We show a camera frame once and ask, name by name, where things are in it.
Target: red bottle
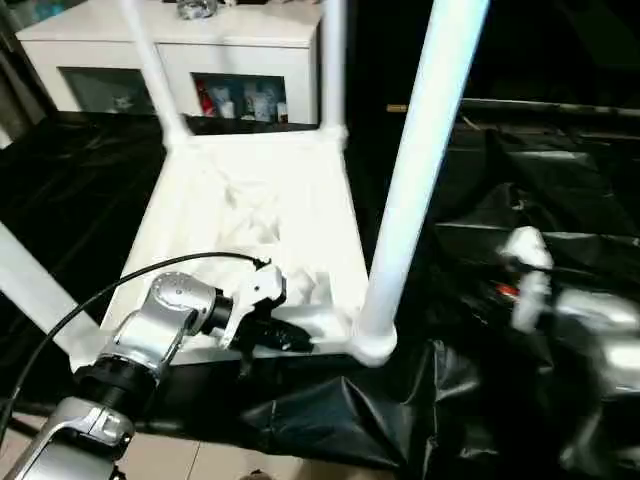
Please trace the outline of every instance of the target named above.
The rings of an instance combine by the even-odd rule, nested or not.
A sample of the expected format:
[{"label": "red bottle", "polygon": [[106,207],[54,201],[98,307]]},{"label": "red bottle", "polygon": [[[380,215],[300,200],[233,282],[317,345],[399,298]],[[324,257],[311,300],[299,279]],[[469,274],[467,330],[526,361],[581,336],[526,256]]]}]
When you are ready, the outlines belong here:
[{"label": "red bottle", "polygon": [[209,96],[204,82],[202,80],[196,80],[196,90],[198,91],[198,99],[200,100],[200,108],[205,117],[215,117],[216,107],[213,104],[213,100]]}]

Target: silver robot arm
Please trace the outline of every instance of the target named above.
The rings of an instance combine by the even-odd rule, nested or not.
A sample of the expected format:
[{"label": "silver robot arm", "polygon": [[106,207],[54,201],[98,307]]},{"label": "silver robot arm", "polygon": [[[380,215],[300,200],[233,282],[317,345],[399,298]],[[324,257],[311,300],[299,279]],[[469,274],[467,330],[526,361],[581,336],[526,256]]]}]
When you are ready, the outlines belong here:
[{"label": "silver robot arm", "polygon": [[[258,269],[233,298],[186,274],[158,276],[140,310],[124,320],[96,362],[79,372],[77,392],[58,405],[5,480],[124,479],[115,462],[185,337],[202,332],[234,348],[248,332],[252,349],[255,321],[257,331],[272,337],[266,339],[271,348],[312,348],[298,327],[252,318],[256,312],[270,315],[284,299],[285,282],[273,265]],[[247,348],[246,341],[241,344]]]}]

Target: white shelf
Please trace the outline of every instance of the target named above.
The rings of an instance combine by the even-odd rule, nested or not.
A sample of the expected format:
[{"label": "white shelf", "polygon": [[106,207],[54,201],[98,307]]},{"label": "white shelf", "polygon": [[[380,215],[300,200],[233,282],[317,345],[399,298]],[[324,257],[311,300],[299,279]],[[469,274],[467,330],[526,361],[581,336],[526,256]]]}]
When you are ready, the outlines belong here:
[{"label": "white shelf", "polygon": [[[182,20],[176,5],[141,0],[156,43],[310,48],[322,5],[310,2],[221,7],[208,19]],[[118,2],[89,0],[17,34],[21,41],[130,42]]]}]

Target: white plastic pipe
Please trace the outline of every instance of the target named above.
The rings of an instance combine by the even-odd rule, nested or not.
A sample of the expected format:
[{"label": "white plastic pipe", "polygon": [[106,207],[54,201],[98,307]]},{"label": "white plastic pipe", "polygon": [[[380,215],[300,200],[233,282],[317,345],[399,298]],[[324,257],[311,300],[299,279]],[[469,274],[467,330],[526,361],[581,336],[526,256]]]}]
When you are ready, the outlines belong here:
[{"label": "white plastic pipe", "polygon": [[490,0],[435,0],[413,85],[352,354],[367,365],[396,345],[394,317]]},{"label": "white plastic pipe", "polygon": [[120,7],[142,61],[142,75],[162,125],[164,144],[170,148],[173,144],[183,142],[190,132],[171,95],[160,56],[144,26],[139,2],[140,0],[120,0]]},{"label": "white plastic pipe", "polygon": [[[77,306],[2,223],[0,290],[45,333]],[[84,312],[62,329],[54,341],[69,355],[74,370],[93,363],[104,345],[98,325]]]},{"label": "white plastic pipe", "polygon": [[322,128],[344,127],[347,0],[325,0],[322,19]]}]

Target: black plastic sheet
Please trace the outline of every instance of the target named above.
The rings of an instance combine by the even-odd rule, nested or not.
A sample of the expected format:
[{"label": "black plastic sheet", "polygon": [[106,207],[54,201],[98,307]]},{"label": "black plastic sheet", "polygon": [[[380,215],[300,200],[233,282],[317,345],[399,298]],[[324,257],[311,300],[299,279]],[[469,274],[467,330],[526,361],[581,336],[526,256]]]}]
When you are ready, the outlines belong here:
[{"label": "black plastic sheet", "polygon": [[[0,154],[0,218],[80,299],[124,263],[161,166],[160,132],[144,118],[46,122]],[[347,149],[368,261],[401,126],[355,130]],[[261,360],[248,378],[239,377],[237,362],[176,367],[139,428],[406,478],[634,474],[612,452],[637,444],[638,403],[632,395],[603,401],[588,359],[508,328],[510,305],[495,286],[509,278],[495,252],[513,228],[532,224],[567,270],[559,281],[637,297],[638,151],[631,140],[457,130],[398,313],[398,348],[386,365]],[[31,208],[19,207],[24,199]],[[47,210],[51,199],[59,210]],[[64,223],[62,212],[74,209]],[[22,332],[4,334],[5,393],[41,334],[6,302],[2,313],[14,318],[2,328]],[[64,356],[51,348],[21,409],[49,412],[71,386]],[[594,435],[576,440],[591,425]]]}]

